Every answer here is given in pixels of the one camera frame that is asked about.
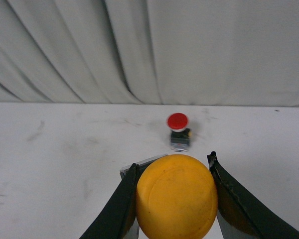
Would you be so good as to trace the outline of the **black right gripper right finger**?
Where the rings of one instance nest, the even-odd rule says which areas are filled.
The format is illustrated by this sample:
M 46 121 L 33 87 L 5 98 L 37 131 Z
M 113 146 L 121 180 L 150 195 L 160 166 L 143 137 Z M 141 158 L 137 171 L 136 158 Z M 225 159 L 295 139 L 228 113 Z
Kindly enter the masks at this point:
M 217 220 L 225 239 L 299 239 L 299 231 L 278 217 L 218 162 L 207 155 L 218 194 Z

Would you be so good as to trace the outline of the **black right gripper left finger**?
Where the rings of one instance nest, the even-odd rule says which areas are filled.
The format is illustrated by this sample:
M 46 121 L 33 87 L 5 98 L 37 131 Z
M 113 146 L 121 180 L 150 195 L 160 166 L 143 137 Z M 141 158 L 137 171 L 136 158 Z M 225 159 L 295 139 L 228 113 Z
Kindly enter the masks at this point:
M 82 239 L 137 239 L 136 187 L 140 168 L 132 164 L 97 218 L 80 236 Z

